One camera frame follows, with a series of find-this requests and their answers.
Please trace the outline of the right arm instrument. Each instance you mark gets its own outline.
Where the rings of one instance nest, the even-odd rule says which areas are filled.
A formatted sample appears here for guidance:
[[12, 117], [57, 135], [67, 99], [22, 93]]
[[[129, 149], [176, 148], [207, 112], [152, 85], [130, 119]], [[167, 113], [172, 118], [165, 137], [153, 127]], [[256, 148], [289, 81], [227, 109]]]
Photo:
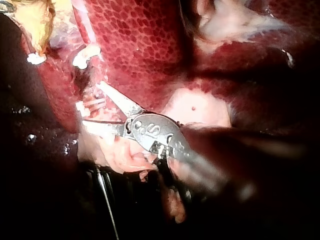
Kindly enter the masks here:
[[141, 113], [126, 121], [124, 136], [158, 157], [184, 160], [190, 156], [191, 148], [181, 132], [182, 126], [165, 115]]

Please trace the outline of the left arm instrument jaw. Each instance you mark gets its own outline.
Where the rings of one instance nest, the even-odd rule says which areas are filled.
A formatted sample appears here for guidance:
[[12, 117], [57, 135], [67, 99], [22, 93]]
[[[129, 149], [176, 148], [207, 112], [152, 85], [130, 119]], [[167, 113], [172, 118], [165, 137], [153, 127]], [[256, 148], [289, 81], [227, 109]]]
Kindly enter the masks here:
[[9, 1], [0, 1], [0, 12], [1, 13], [14, 13], [16, 7]]

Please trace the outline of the right arm instrument jaw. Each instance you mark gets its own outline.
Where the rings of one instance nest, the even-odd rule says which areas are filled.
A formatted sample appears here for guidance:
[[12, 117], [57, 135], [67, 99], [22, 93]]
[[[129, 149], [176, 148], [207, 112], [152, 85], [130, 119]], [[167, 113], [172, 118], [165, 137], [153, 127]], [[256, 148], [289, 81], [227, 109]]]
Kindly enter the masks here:
[[82, 120], [86, 130], [93, 135], [103, 137], [107, 134], [122, 136], [125, 123], [115, 121]]
[[100, 84], [98, 84], [98, 88], [115, 103], [127, 118], [141, 114], [145, 111], [138, 103], [134, 102], [104, 81], [101, 81]]

